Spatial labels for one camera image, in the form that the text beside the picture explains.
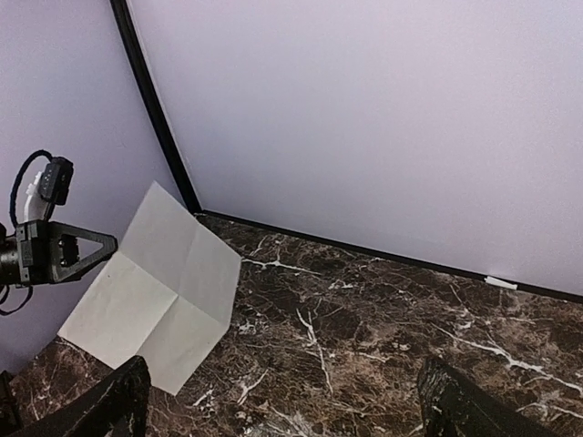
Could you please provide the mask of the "white letter paper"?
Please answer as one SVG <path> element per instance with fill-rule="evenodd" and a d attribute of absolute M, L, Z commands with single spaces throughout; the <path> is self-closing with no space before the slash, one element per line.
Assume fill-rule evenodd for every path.
<path fill-rule="evenodd" d="M 115 369 L 138 355 L 176 395 L 230 326 L 240 255 L 153 183 L 58 334 Z"/>

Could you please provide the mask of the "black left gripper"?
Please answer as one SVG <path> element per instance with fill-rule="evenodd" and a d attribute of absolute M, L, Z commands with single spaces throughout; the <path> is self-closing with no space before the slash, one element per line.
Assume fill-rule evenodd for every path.
<path fill-rule="evenodd" d="M 43 220 L 18 225 L 15 241 L 23 286 L 79 281 L 118 249 L 112 235 Z"/>

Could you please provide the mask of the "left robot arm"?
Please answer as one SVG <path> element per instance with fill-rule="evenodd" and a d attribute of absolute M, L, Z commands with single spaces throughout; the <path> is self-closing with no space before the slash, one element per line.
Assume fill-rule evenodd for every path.
<path fill-rule="evenodd" d="M 71 225 L 34 220 L 1 239 L 1 283 L 29 287 L 78 281 L 111 259 L 118 240 Z"/>

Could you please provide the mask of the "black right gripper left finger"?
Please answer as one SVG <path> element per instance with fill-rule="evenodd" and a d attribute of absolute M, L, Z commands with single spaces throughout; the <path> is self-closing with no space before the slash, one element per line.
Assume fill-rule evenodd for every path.
<path fill-rule="evenodd" d="M 14 436 L 144 436 L 151 379 L 133 356 L 66 407 L 13 432 Z"/>

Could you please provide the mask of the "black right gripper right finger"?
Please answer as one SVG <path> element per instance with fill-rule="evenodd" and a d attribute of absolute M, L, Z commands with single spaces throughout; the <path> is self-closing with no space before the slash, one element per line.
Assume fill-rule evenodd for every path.
<path fill-rule="evenodd" d="M 552 437 L 548 428 L 514 412 L 437 357 L 424 361 L 417 390 L 425 436 Z"/>

